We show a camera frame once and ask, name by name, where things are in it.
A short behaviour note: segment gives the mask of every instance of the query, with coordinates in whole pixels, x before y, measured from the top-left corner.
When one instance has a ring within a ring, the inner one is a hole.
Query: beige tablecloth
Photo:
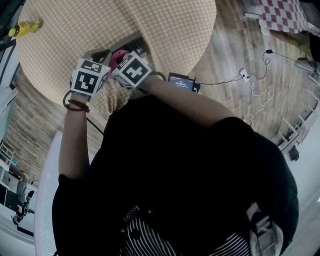
[[[204,53],[216,19],[215,0],[26,0],[20,21],[43,20],[36,33],[17,39],[21,67],[30,82],[62,104],[78,59],[140,31],[151,65],[186,75]],[[140,97],[109,80],[90,101],[91,111],[113,112]]]

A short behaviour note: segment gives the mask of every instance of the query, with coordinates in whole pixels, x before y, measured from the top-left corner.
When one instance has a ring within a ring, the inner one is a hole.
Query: hair
[[[17,225],[17,226],[19,226],[19,223],[20,223],[20,221],[17,219],[17,221],[15,220],[15,217],[12,217],[12,222],[15,224],[15,225]]]

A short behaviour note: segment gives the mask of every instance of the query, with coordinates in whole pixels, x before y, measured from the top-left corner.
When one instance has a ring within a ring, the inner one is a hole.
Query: black and white marker cube
[[[71,90],[93,97],[107,81],[111,68],[80,58],[72,73]]]
[[[112,72],[114,79],[126,88],[136,88],[153,70],[148,62],[134,51]]]

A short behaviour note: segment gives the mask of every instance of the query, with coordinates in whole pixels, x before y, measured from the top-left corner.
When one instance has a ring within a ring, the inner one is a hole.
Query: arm
[[[155,76],[147,77],[139,87],[205,128],[235,116],[231,110],[213,99],[173,86]]]
[[[72,93],[71,99],[86,103],[88,97]],[[59,154],[59,174],[69,179],[81,178],[89,165],[86,112],[68,110]]]

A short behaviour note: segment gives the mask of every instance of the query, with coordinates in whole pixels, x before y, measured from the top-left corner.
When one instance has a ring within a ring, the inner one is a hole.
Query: striped shirt
[[[168,241],[162,239],[138,217],[128,223],[124,232],[126,233],[126,241],[121,246],[120,256],[182,256]],[[212,254],[204,256],[250,255],[248,242],[238,233],[234,233]]]

